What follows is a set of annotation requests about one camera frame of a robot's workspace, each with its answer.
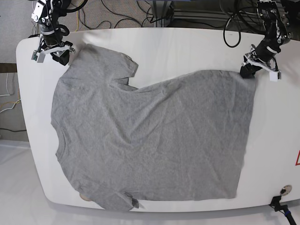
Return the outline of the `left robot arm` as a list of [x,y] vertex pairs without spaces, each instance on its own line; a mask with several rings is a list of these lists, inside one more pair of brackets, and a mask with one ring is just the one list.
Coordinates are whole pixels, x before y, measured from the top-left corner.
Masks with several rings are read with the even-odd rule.
[[274,0],[259,0],[257,7],[257,13],[263,20],[266,33],[259,45],[251,45],[250,52],[244,55],[240,75],[244,79],[252,79],[257,71],[264,69],[269,72],[271,81],[278,81],[281,79],[281,71],[275,56],[281,52],[280,47],[290,41],[286,29],[288,20],[281,18]]

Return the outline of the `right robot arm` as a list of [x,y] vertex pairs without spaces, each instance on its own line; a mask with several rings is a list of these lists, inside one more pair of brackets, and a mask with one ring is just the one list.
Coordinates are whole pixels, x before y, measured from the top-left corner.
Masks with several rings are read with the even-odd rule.
[[63,41],[70,34],[69,29],[59,24],[58,19],[67,15],[69,0],[38,0],[31,14],[31,18],[37,23],[40,34],[38,47],[33,51],[31,59],[37,63],[44,62],[47,54],[62,65],[69,63],[70,53],[74,52],[73,44]]

